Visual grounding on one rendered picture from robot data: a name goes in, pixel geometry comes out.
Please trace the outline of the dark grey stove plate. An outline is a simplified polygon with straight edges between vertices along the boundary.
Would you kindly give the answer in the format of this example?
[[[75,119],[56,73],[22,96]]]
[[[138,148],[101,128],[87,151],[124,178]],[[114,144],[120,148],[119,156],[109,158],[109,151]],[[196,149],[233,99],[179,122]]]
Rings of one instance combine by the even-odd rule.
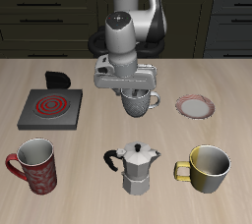
[[[32,89],[18,121],[19,130],[76,130],[81,89]]]

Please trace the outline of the white plate with red rim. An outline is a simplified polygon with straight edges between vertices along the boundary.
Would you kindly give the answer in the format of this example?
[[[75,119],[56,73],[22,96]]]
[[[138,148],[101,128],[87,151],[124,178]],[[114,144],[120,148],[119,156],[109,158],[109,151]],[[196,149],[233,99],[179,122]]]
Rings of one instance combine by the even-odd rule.
[[[193,120],[207,119],[216,111],[215,104],[201,94],[186,94],[179,97],[175,108],[182,116]]]

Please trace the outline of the dark olive kitchen cupboard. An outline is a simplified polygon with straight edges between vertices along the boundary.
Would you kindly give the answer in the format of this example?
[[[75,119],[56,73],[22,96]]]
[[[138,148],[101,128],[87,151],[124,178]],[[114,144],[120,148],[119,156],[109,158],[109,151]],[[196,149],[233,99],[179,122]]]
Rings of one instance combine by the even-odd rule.
[[[203,56],[213,0],[161,0],[161,58]],[[113,0],[0,0],[0,58],[91,58],[88,40]]]

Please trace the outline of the yellow and white mug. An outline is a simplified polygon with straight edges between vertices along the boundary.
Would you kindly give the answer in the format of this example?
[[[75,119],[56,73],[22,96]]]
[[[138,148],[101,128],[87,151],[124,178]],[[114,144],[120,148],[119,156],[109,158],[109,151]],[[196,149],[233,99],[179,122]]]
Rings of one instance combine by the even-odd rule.
[[[190,182],[203,194],[215,192],[229,172],[228,155],[213,145],[199,145],[192,149],[188,161],[177,161],[173,176],[176,181]]]

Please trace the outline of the red patterned mug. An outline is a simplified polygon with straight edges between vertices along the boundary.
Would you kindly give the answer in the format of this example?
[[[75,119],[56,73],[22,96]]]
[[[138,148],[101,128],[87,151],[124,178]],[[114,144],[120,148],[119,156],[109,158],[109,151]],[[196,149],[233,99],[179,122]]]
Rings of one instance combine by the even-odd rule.
[[[7,169],[29,183],[37,195],[46,195],[57,186],[53,144],[46,139],[24,142],[16,153],[9,154],[5,161]]]

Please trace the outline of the round black stove knob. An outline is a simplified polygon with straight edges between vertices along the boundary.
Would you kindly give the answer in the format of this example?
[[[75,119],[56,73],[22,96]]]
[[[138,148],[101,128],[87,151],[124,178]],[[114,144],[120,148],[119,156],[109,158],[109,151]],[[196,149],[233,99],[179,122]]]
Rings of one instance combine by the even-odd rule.
[[[45,72],[46,87],[48,89],[67,89],[71,85],[70,78],[60,72]]]

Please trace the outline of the silver moka pot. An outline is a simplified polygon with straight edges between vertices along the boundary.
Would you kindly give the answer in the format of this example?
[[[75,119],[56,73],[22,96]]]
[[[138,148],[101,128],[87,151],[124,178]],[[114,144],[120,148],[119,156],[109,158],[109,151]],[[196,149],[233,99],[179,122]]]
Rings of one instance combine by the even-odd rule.
[[[146,143],[134,141],[124,148],[107,151],[103,159],[108,167],[116,172],[112,157],[123,161],[123,189],[133,196],[141,196],[150,189],[150,167],[161,156],[161,153],[150,148]]]

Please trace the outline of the dark grey kitchen cupboard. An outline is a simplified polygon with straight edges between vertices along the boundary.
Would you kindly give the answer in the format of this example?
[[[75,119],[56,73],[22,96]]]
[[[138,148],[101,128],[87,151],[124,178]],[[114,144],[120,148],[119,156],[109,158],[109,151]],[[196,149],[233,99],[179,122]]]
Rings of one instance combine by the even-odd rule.
[[[214,0],[204,58],[252,58],[252,0]]]

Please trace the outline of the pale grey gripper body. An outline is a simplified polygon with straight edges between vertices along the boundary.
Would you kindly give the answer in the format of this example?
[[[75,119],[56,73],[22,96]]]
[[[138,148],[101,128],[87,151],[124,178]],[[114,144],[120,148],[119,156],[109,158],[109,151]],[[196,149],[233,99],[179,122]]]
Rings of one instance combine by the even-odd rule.
[[[157,68],[153,65],[139,64],[137,71],[130,77],[119,78],[111,68],[98,68],[94,72],[94,84],[99,88],[156,88]]]

